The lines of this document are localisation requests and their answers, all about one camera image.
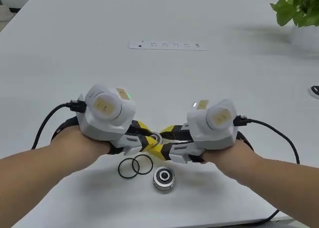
metal bearing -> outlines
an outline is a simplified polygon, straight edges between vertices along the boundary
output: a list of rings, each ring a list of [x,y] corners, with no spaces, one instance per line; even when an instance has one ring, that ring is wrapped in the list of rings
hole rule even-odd
[[[161,191],[168,191],[175,184],[175,174],[168,167],[159,167],[153,175],[154,186]]]
[[[151,135],[152,138],[154,138],[157,141],[157,144],[162,144],[163,143],[163,138],[161,137],[160,133],[158,132],[153,132],[153,134]]]

yellow label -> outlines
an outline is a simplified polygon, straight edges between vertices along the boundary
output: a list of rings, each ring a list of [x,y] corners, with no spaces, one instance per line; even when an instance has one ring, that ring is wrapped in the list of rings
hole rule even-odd
[[[116,90],[118,91],[118,93],[122,99],[124,99],[124,100],[130,99],[128,94],[126,93],[126,91],[123,88],[117,88]]]
[[[200,100],[197,106],[197,110],[203,109],[205,110],[208,104],[208,100]]]
[[[100,111],[108,116],[110,116],[115,110],[115,106],[112,103],[108,102],[107,100],[105,100],[101,97],[98,97],[96,99],[96,101],[94,102],[94,107],[98,111]]]
[[[229,110],[224,109],[221,110],[219,113],[212,115],[212,119],[216,126],[220,126],[231,119],[231,114]]]

green plant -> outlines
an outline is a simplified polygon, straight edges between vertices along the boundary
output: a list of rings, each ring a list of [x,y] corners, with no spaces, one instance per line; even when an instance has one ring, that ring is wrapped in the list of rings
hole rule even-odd
[[[277,12],[277,23],[280,26],[290,20],[298,27],[319,26],[319,0],[279,0],[270,5]]]

cable connector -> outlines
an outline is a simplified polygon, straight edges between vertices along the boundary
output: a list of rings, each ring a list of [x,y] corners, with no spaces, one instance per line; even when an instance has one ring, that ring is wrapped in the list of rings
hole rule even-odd
[[[248,119],[246,116],[239,115],[234,119],[235,127],[247,126],[248,123],[250,123],[250,119]]]
[[[70,108],[72,112],[84,113],[86,110],[86,103],[80,100],[71,100],[67,103],[67,107]]]

ball bearing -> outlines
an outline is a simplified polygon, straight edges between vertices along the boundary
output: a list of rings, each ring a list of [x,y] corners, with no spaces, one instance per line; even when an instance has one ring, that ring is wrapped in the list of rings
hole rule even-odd
[[[174,172],[168,167],[159,167],[153,175],[154,186],[161,191],[168,191],[175,184]]]

